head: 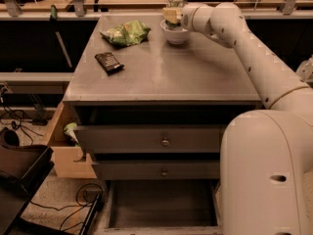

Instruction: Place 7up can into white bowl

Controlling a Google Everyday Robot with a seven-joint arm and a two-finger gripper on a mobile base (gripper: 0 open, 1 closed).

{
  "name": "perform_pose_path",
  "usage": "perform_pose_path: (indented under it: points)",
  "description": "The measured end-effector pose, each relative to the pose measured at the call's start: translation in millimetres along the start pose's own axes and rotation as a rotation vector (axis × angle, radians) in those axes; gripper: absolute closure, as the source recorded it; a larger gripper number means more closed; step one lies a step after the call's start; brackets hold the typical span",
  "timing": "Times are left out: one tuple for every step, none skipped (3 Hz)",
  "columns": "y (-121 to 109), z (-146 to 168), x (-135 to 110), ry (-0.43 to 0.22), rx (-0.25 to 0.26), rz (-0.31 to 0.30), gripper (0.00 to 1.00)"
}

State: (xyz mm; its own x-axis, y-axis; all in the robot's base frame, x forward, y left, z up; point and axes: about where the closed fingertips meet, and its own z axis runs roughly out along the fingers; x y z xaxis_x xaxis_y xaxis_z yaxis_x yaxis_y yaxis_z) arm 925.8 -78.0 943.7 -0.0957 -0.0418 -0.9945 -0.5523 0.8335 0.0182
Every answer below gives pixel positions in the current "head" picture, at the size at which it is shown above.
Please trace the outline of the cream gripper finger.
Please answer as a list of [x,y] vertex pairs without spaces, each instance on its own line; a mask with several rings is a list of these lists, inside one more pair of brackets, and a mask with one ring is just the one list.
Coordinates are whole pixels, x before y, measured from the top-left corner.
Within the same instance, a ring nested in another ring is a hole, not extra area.
[[181,9],[178,7],[164,7],[162,13],[171,24],[179,24],[181,21]]

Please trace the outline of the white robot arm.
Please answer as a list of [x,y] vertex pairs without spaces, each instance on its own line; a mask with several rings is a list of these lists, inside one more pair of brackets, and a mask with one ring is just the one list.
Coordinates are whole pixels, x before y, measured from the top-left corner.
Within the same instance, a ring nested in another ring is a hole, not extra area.
[[313,166],[313,89],[233,3],[166,8],[167,20],[231,47],[263,107],[234,118],[220,151],[224,235],[309,235],[302,176]]

